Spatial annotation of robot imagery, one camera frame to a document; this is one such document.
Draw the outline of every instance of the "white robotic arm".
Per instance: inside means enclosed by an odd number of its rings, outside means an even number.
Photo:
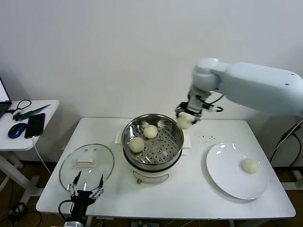
[[[303,116],[303,79],[291,71],[206,58],[194,67],[192,80],[188,102],[176,108],[177,118],[184,117],[191,123],[201,120],[203,109],[222,110],[205,101],[211,91],[273,115]]]

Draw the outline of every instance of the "white table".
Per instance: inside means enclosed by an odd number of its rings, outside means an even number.
[[[189,154],[180,158],[168,180],[157,184],[137,184],[124,158],[122,145],[115,144],[117,132],[130,121],[131,119],[81,119],[39,198],[37,210],[58,212],[59,203],[70,198],[70,194],[59,182],[62,162],[78,147],[100,143],[113,151],[115,167],[105,182],[104,194],[95,204],[89,206],[89,216],[265,219],[290,218],[295,215],[285,190],[245,121],[203,120],[195,125],[189,130],[192,144]],[[212,145],[221,142],[241,143],[265,163],[269,185],[260,198],[253,201],[236,199],[223,192],[212,181],[206,170],[205,157]],[[69,214],[70,204],[64,204],[62,212]]]
[[[19,101],[12,102],[12,106],[10,107],[15,109],[18,105]],[[53,114],[57,110],[59,106],[58,100],[38,100],[38,101],[32,101],[32,104],[21,111],[21,114],[26,113],[31,110],[35,110],[39,107],[45,106],[47,104],[50,104],[50,106],[46,107],[44,110],[41,111],[41,113],[45,113],[45,124],[44,127],[47,126],[48,122],[52,118]],[[22,121],[24,123],[28,122],[28,119],[25,119]],[[9,181],[11,178],[13,181],[18,183],[20,186],[22,186],[26,191],[21,199],[22,202],[27,204],[29,198],[31,196],[39,196],[43,189],[37,188],[35,185],[39,179],[39,176],[34,176],[30,181],[24,177],[17,168],[22,168],[22,163],[17,159],[17,157],[13,154],[12,151],[21,151],[21,150],[29,150],[31,149],[34,144],[32,139],[25,139],[24,135],[25,132],[23,132],[18,138],[16,139],[10,139],[8,137],[8,131],[10,128],[17,124],[15,120],[13,120],[13,115],[11,113],[5,113],[0,118],[0,170],[4,172],[7,177],[0,185],[0,192],[4,188],[5,184]],[[38,141],[40,136],[37,136],[34,138],[34,142],[36,143]]]

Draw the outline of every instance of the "laptop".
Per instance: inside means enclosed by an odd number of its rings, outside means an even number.
[[[0,117],[2,117],[2,115],[9,109],[10,106],[11,100],[0,77]]]

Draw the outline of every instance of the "floor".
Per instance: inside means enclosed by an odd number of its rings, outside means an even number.
[[[49,165],[51,170],[54,169],[54,165]],[[30,179],[36,173],[40,174],[40,179],[37,184],[38,187],[44,187],[47,183],[49,174],[40,164],[25,164],[23,169],[20,170],[22,174],[24,174],[28,179]],[[291,182],[294,181],[293,176],[288,172],[283,172],[278,175],[280,180],[283,182]],[[2,182],[5,178],[5,175],[0,171],[0,182]],[[8,214],[4,214],[9,208],[9,200],[10,195],[12,192],[12,181],[5,186],[5,188],[0,193],[0,227],[10,227],[10,222],[8,219],[1,222],[5,219]],[[19,202],[23,195],[24,190],[16,183],[13,185],[13,196],[11,197],[11,205],[16,204]],[[263,224],[261,227],[301,227],[303,226],[303,191],[292,191],[287,193],[290,197],[295,209],[296,209],[296,216],[294,218],[289,219],[276,219],[273,220],[274,223],[268,221],[267,223]],[[31,198],[29,201],[29,206],[27,211],[35,211],[35,203],[37,203],[38,198]],[[40,217],[37,213],[28,213],[20,221],[17,222],[15,225],[16,227],[36,227],[39,223]],[[112,220],[105,220],[102,225],[98,224],[101,223],[102,220],[93,220],[92,227],[128,227],[129,223],[132,221],[137,220],[127,220],[123,218],[117,218],[114,221]],[[160,223],[160,227],[164,227],[170,220],[144,220],[146,222],[157,222]],[[181,227],[181,225],[187,223],[188,221],[174,221],[168,227]],[[235,226],[239,226],[243,221],[236,221]],[[228,227],[228,221],[220,220],[220,221],[210,221],[210,220],[203,220],[203,221],[192,221],[187,225],[187,227]],[[61,227],[64,225],[63,220],[55,214],[42,214],[42,221],[39,225],[40,227],[50,227],[50,226],[58,226]]]

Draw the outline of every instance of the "glass lid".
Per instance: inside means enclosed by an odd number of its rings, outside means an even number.
[[[88,144],[76,149],[63,161],[59,178],[64,189],[68,189],[80,174],[75,190],[92,191],[98,187],[103,175],[105,182],[114,168],[112,151],[101,144]]]

